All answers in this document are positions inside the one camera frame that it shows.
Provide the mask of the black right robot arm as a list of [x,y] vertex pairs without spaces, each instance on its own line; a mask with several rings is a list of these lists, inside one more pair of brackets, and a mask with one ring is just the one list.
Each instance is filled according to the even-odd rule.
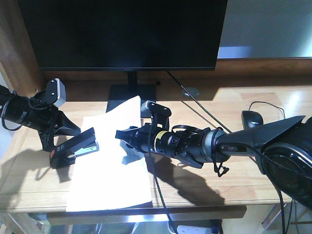
[[116,138],[142,153],[155,153],[202,168],[213,163],[220,176],[232,156],[253,156],[271,183],[307,208],[312,206],[312,121],[303,116],[238,132],[177,125],[168,131],[147,123],[118,130]]

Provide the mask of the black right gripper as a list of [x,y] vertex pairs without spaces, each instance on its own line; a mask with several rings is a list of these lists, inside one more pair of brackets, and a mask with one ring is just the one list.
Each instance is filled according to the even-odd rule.
[[142,127],[134,129],[117,130],[115,138],[133,146],[139,152],[147,153],[150,151],[155,153],[156,131],[152,127],[153,124],[146,123]]

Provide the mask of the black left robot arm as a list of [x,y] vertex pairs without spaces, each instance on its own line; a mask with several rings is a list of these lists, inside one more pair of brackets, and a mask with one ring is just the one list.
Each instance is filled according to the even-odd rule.
[[37,130],[44,151],[54,148],[55,136],[77,136],[80,128],[59,110],[66,102],[64,84],[58,79],[48,82],[46,89],[33,97],[22,97],[16,91],[0,87],[0,117],[6,130],[21,126]]

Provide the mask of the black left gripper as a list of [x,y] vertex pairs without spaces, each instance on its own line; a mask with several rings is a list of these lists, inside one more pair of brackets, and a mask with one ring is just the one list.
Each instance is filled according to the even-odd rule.
[[31,110],[26,126],[37,130],[42,149],[51,152],[54,148],[55,136],[77,136],[80,128],[75,125],[64,112],[57,108]]

